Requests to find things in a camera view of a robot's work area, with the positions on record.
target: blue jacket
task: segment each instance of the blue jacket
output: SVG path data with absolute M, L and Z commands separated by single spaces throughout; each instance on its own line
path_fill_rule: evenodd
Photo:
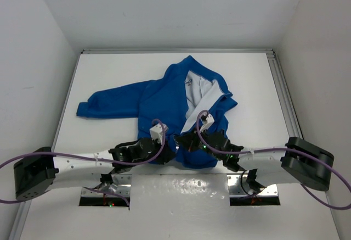
M 207 109 L 215 123 L 209 132 L 228 128 L 224 113 L 237 105 L 223 77 L 198 63 L 192 56 L 168 67 L 159 80 L 137 82 L 94 93 L 88 102 L 80 103 L 77 116 L 88 118 L 138 117 L 138 138 L 150 137 L 154 118 L 168 126 L 168 145 L 176 151 L 174 134 L 189 132 L 197 115 Z M 189 153 L 179 148 L 175 158 L 185 167 L 214 167 L 217 160 L 198 150 Z

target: sleeve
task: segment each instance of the sleeve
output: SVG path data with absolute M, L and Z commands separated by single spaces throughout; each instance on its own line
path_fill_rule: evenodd
M 78 105 L 77 116 L 86 118 L 135 118 L 145 88 L 151 81 L 133 83 L 94 93 Z

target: wall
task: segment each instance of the wall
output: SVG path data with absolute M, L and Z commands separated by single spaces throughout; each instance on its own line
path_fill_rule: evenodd
M 77 56 L 43 0 L 0 0 L 0 162 L 52 144 Z M 12 166 L 0 198 L 14 199 Z M 0 204 L 0 239 L 17 205 Z
M 278 45 L 299 0 L 44 0 L 76 50 Z
M 351 0 L 301 0 L 278 51 L 306 140 L 334 153 L 351 181 Z M 332 178 L 328 197 L 351 196 Z M 351 211 L 333 212 L 341 239 L 350 239 Z

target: blue fabric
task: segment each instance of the blue fabric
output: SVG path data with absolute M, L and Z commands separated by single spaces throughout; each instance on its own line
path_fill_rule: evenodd
M 218 81 L 223 95 L 209 108 L 215 120 L 209 131 L 226 131 L 228 121 L 224 113 L 236 106 L 237 102 L 231 98 L 233 94 L 229 92 L 223 77 L 202 66 L 192 56 L 169 66 L 162 79 L 94 93 L 88 102 L 79 104 L 77 116 L 102 119 L 138 117 L 138 138 L 150 137 L 151 122 L 158 118 L 168 126 L 168 145 L 176 151 L 174 134 L 181 133 L 188 111 L 185 79 L 189 71 L 209 81 Z M 201 150 L 189 153 L 184 148 L 179 148 L 175 159 L 192 169 L 212 168 L 217 164 L 214 157 Z

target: gray wall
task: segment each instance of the gray wall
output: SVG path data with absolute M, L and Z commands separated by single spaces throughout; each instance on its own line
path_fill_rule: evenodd
M 51 146 L 77 57 L 43 0 L 0 0 L 0 162 Z M 0 198 L 14 199 L 12 166 Z M 18 206 L 0 204 L 0 239 Z
M 306 140 L 334 153 L 351 181 L 351 0 L 301 0 L 279 57 Z M 332 178 L 330 202 L 351 196 Z M 351 211 L 333 215 L 341 239 L 351 239 Z
M 299 0 L 44 0 L 82 48 L 275 47 Z

